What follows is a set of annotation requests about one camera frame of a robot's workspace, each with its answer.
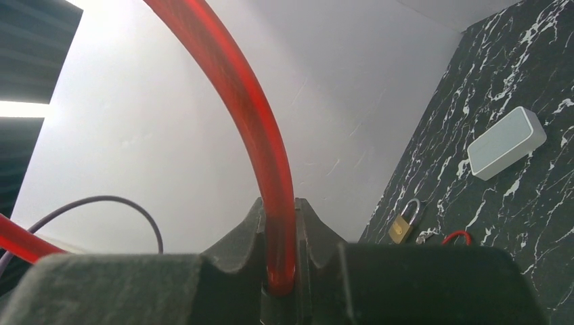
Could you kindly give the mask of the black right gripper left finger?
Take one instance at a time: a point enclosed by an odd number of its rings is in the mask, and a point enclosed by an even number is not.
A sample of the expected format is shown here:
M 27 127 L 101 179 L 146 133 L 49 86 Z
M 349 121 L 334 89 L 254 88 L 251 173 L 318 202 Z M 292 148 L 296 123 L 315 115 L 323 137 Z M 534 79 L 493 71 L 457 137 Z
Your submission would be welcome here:
M 2 324 L 258 324 L 265 279 L 261 199 L 200 254 L 42 258 Z

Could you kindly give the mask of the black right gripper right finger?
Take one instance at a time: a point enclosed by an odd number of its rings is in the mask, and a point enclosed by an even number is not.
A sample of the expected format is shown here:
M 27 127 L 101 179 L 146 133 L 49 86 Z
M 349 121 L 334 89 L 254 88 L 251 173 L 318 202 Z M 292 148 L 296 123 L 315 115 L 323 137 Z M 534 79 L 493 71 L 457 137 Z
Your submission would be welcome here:
M 512 257 L 477 245 L 348 243 L 295 203 L 304 324 L 545 324 Z

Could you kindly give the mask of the brass padlock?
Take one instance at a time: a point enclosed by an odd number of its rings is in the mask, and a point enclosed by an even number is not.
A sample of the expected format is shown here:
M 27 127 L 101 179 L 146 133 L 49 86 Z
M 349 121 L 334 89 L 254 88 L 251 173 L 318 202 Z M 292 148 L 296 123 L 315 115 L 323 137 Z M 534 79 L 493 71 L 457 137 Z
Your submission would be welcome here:
M 396 216 L 389 229 L 389 236 L 394 244 L 402 244 L 407 240 L 418 220 L 421 206 L 421 201 L 413 198 Z

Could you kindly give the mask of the red cable tie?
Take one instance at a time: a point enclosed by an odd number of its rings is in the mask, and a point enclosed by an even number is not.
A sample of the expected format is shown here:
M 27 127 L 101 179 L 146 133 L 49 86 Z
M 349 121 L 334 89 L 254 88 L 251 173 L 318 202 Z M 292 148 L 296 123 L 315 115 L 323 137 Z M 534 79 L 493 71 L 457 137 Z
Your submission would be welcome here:
M 457 238 L 463 238 L 466 246 L 470 246 L 472 244 L 472 236 L 467 231 L 458 230 L 446 236 L 441 242 L 441 245 L 445 246 Z

